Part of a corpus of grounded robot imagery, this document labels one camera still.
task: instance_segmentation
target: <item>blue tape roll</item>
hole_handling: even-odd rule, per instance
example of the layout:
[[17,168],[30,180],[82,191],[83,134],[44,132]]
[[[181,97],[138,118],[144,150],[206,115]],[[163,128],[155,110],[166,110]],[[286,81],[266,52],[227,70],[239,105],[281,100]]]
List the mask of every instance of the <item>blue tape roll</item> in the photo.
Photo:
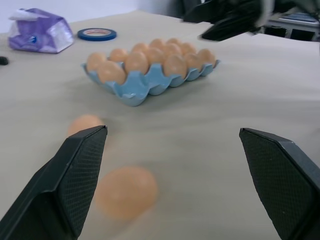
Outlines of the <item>blue tape roll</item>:
[[117,37],[116,31],[106,28],[86,28],[78,31],[78,38],[86,41],[109,41]]

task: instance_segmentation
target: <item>purple tissue box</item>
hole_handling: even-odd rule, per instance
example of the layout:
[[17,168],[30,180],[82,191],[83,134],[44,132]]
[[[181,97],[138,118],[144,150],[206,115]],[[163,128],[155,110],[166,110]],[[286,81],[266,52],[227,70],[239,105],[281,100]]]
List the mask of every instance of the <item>purple tissue box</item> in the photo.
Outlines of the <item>purple tissue box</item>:
[[15,20],[8,37],[12,49],[57,54],[74,42],[73,33],[61,16],[31,8],[18,10],[10,19]]

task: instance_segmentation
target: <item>egg tray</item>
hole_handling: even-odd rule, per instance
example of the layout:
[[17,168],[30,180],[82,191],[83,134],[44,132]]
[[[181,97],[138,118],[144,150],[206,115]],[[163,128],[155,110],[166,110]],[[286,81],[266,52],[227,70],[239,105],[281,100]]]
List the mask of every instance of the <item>egg tray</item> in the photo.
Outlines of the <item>egg tray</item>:
[[[168,87],[176,88],[185,81],[190,82],[200,76],[207,76],[219,63],[220,61],[217,60],[214,66],[212,64],[204,64],[200,72],[197,68],[189,68],[184,79],[179,74],[165,76],[162,70],[162,64],[154,63],[150,66],[146,75],[143,75],[140,71],[129,72],[125,83],[122,85],[119,85],[115,81],[102,83],[96,71],[87,71],[87,65],[85,63],[82,64],[82,67],[94,83],[116,95],[124,104],[136,107],[142,104],[148,95],[157,96],[162,94]],[[124,68],[123,62],[118,62],[118,64]]]

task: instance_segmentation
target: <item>brown egg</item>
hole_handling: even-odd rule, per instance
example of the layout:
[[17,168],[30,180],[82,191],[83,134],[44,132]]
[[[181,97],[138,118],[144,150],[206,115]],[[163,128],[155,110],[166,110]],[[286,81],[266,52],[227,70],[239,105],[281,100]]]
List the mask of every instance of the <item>brown egg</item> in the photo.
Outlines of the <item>brown egg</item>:
[[164,53],[166,57],[169,57],[172,54],[182,55],[180,47],[175,43],[168,43],[164,46]]
[[180,47],[182,42],[178,38],[173,37],[166,41],[166,44],[177,44]]
[[164,75],[179,74],[184,79],[187,76],[188,66],[186,60],[179,54],[169,56],[163,65]]
[[68,128],[67,136],[76,134],[79,131],[105,125],[101,119],[95,115],[82,115],[74,120]]
[[86,70],[88,72],[90,71],[96,71],[100,64],[107,61],[107,57],[102,52],[94,52],[89,55],[89,57],[86,60]]
[[154,39],[150,44],[150,48],[157,48],[160,49],[161,51],[165,50],[165,41],[163,41],[161,38],[156,38]]
[[212,64],[213,66],[216,65],[216,57],[209,49],[201,49],[197,55],[203,63]]
[[127,166],[116,169],[97,184],[95,203],[117,220],[131,220],[152,207],[158,196],[155,177],[147,169]]
[[197,53],[196,47],[189,42],[182,43],[180,47],[183,55],[186,55],[188,53],[192,53],[192,54]]
[[147,51],[149,48],[149,46],[143,42],[137,43],[136,45],[134,45],[134,47],[132,48],[132,53],[134,52],[145,52]]
[[105,82],[115,81],[122,85],[126,82],[126,73],[114,61],[106,61],[102,63],[97,70],[99,80],[104,84]]
[[146,74],[149,70],[149,62],[146,55],[142,52],[132,52],[124,62],[124,69],[127,73],[131,71],[140,71]]
[[124,62],[128,55],[127,50],[123,48],[116,48],[111,51],[109,59],[114,62]]
[[166,55],[159,48],[150,47],[145,52],[146,58],[149,61],[149,64],[163,64],[166,60]]
[[203,62],[197,54],[189,52],[184,55],[184,59],[188,68],[195,68],[198,69],[199,72],[201,71]]

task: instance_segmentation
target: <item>white tissue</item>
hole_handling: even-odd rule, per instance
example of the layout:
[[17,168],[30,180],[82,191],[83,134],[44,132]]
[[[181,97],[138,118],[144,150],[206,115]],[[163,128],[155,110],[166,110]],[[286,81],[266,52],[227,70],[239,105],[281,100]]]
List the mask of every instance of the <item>white tissue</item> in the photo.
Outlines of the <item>white tissue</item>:
[[23,9],[16,10],[10,17],[9,20],[13,21],[37,21],[38,18],[48,18],[47,16],[28,12]]

